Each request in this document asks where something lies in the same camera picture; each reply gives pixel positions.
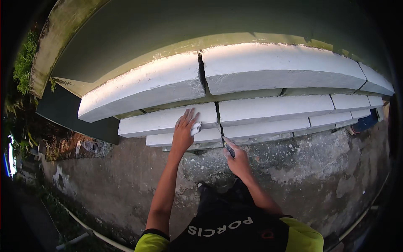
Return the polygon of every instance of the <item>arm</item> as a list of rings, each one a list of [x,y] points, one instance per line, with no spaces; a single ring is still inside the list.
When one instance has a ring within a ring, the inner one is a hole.
[[[195,124],[199,113],[193,118],[194,108],[187,109],[175,125],[172,148],[168,155],[168,162],[162,172],[154,197],[152,198],[150,212],[148,213],[145,229],[158,229],[169,237],[169,218],[175,197],[175,185],[178,166],[185,151],[193,143],[190,130]]]
[[[263,188],[260,187],[258,181],[253,176],[246,151],[239,148],[239,146],[234,144],[228,138],[224,137],[224,139],[235,151],[235,157],[233,158],[227,149],[224,148],[224,155],[227,159],[228,166],[230,170],[248,187],[255,205],[264,209],[269,214],[277,216],[283,215],[281,207],[263,190]]]

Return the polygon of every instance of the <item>left hand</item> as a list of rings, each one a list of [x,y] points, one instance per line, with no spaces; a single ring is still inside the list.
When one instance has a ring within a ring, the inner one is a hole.
[[[190,131],[199,117],[199,113],[197,113],[193,118],[194,112],[195,108],[191,110],[187,109],[183,116],[178,119],[175,125],[171,151],[183,155],[185,151],[189,149],[190,145],[192,145],[194,139],[193,136],[190,136]]]

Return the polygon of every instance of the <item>concrete ground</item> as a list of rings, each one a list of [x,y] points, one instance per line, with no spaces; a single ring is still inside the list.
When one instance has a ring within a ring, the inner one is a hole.
[[[346,129],[243,147],[253,173],[286,215],[309,224],[324,237],[341,234],[363,212],[389,172],[387,127],[382,121],[350,136]],[[44,162],[44,172],[100,223],[129,230],[135,240],[167,161],[145,139],[121,139],[103,158]],[[185,156],[179,166],[170,220],[171,239],[196,215],[197,182],[224,192],[233,182],[221,149]]]

